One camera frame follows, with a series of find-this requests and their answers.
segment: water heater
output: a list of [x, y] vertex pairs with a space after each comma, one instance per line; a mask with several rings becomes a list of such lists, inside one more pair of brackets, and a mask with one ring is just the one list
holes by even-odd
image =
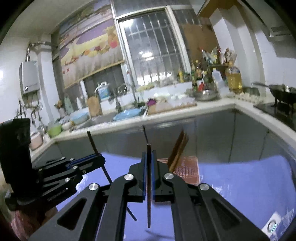
[[36, 61], [22, 62], [20, 65], [20, 90], [22, 95], [40, 89]]

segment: wall mural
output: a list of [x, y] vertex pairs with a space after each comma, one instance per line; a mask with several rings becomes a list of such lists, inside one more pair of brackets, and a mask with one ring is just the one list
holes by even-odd
[[123, 62], [111, 6], [87, 6], [60, 28], [64, 86]]

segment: blue bowl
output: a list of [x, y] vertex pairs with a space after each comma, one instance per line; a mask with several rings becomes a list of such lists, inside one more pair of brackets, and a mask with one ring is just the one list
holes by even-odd
[[114, 116], [113, 121], [119, 121], [119, 120], [124, 120], [128, 118], [133, 118], [135, 116], [139, 116], [141, 114], [142, 109], [129, 109], [129, 110], [124, 110], [123, 112], [117, 114]]

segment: stove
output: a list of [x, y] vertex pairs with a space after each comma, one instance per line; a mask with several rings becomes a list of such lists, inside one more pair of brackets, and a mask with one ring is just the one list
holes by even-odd
[[259, 104], [254, 107], [262, 110], [264, 113], [270, 114], [296, 131], [296, 112], [292, 104], [276, 100], [275, 103]]

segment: frying pan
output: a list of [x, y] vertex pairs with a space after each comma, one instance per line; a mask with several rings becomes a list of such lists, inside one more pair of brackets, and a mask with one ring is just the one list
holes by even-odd
[[296, 88], [282, 85], [265, 85], [260, 82], [253, 82], [252, 85], [263, 86], [270, 89], [271, 94], [276, 98], [287, 104], [296, 103]]

